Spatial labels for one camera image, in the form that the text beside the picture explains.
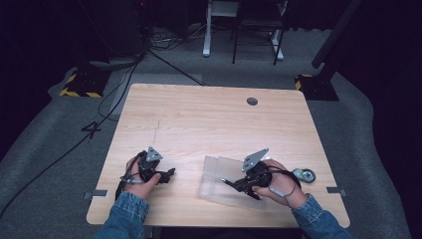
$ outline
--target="chair leg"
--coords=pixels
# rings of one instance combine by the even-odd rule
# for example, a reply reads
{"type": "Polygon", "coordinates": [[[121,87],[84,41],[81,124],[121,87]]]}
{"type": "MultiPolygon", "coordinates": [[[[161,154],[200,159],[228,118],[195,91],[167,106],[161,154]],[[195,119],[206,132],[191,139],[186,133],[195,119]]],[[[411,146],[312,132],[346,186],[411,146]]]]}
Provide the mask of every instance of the chair leg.
{"type": "Polygon", "coordinates": [[[283,41],[284,34],[285,34],[285,30],[282,29],[282,32],[280,33],[280,38],[279,38],[279,45],[277,46],[276,57],[274,58],[274,63],[273,63],[274,66],[276,66],[277,58],[279,57],[280,49],[282,48],[282,41],[283,41]]]}
{"type": "Polygon", "coordinates": [[[236,50],[237,50],[238,35],[239,35],[239,28],[236,28],[235,29],[235,46],[234,46],[234,49],[233,49],[233,61],[232,61],[232,64],[235,64],[235,60],[236,60],[236,50]]]}

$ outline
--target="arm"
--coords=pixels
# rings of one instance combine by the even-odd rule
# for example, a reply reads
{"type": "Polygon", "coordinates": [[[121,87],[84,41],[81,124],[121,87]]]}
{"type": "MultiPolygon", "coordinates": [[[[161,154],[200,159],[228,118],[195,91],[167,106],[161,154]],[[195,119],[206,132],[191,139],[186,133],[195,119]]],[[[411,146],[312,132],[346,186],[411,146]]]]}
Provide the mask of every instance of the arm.
{"type": "MultiPolygon", "coordinates": [[[[287,170],[275,160],[268,159],[264,162],[270,168],[287,170]]],[[[273,181],[269,187],[253,187],[252,189],[258,195],[269,197],[282,205],[291,207],[299,226],[311,238],[352,238],[330,212],[322,210],[314,197],[304,194],[288,176],[273,173],[273,181]],[[279,196],[269,187],[283,192],[286,196],[279,196]]]]}
{"type": "MultiPolygon", "coordinates": [[[[137,162],[131,169],[131,175],[140,179],[137,162]]],[[[112,206],[108,220],[105,222],[95,238],[143,238],[143,222],[148,214],[149,205],[145,198],[153,186],[158,183],[161,175],[156,173],[146,183],[127,184],[123,192],[112,206]]]]}

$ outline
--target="denim sleeve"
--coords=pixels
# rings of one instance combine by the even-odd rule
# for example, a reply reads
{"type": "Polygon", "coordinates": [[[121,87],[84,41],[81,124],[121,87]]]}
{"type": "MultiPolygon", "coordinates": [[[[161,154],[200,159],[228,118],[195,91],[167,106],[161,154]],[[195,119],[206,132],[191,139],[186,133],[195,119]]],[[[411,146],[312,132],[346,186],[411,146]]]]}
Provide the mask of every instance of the denim sleeve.
{"type": "Polygon", "coordinates": [[[342,228],[335,217],[322,210],[315,198],[308,194],[308,201],[292,210],[301,229],[311,238],[353,238],[342,228]]]}
{"type": "Polygon", "coordinates": [[[95,238],[143,238],[143,222],[148,214],[148,203],[129,192],[122,192],[109,212],[95,238]]]}

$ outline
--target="table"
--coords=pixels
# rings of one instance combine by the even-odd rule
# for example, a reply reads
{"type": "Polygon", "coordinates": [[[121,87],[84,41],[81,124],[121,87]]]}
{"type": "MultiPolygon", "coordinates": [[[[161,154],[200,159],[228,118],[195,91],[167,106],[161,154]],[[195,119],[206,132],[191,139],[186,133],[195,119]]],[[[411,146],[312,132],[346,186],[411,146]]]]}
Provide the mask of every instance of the table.
{"type": "Polygon", "coordinates": [[[106,221],[126,162],[149,146],[164,157],[158,170],[175,167],[176,172],[148,197],[145,225],[297,227],[290,209],[271,200],[258,210],[198,196],[206,155],[243,161],[266,147],[267,156],[288,169],[312,169],[316,181],[303,184],[304,192],[312,193],[340,225],[349,225],[341,196],[327,193],[335,180],[299,91],[133,84],[97,185],[108,190],[108,197],[93,198],[90,223],[106,221]],[[248,98],[258,104],[248,105],[248,98]]]}
{"type": "MultiPolygon", "coordinates": [[[[218,0],[208,0],[207,7],[207,32],[205,34],[204,40],[204,49],[202,51],[202,56],[209,57],[211,55],[211,18],[214,17],[236,17],[238,9],[237,1],[218,1],[218,0]]],[[[279,30],[271,37],[271,42],[273,44],[274,52],[277,52],[277,46],[279,45],[279,30]]],[[[282,60],[285,57],[283,52],[280,51],[277,57],[278,60],[282,60]]]]}

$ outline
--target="gray carpet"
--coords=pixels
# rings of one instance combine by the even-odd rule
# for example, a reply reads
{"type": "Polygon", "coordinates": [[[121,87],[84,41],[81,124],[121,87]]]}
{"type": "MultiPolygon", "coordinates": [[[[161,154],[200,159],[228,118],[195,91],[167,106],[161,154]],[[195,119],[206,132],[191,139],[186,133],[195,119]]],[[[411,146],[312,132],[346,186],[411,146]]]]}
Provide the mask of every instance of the gray carpet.
{"type": "MultiPolygon", "coordinates": [[[[276,66],[271,51],[250,58],[249,49],[239,49],[239,59],[232,65],[227,31],[213,36],[209,58],[202,57],[203,38],[155,53],[210,86],[293,90],[294,76],[318,73],[311,60],[328,34],[288,32],[282,47],[285,59],[276,66]]],[[[105,95],[111,95],[103,99],[59,97],[71,72],[50,88],[53,100],[1,161],[1,207],[79,142],[86,135],[81,128],[103,119],[99,111],[106,115],[119,98],[121,92],[114,89],[126,70],[112,73],[105,88],[105,95]]],[[[177,75],[171,84],[194,85],[151,55],[138,65],[132,80],[158,74],[177,75]]],[[[357,238],[410,238],[400,199],[373,144],[370,102],[342,76],[335,75],[332,83],[340,101],[309,102],[309,107],[336,182],[347,194],[343,201],[351,221],[349,231],[357,238]]],[[[111,118],[118,120],[118,115],[111,118]]],[[[96,188],[115,127],[115,121],[106,120],[93,139],[82,142],[16,198],[0,221],[0,238],[92,238],[99,227],[87,223],[89,202],[82,196],[96,188]]]]}

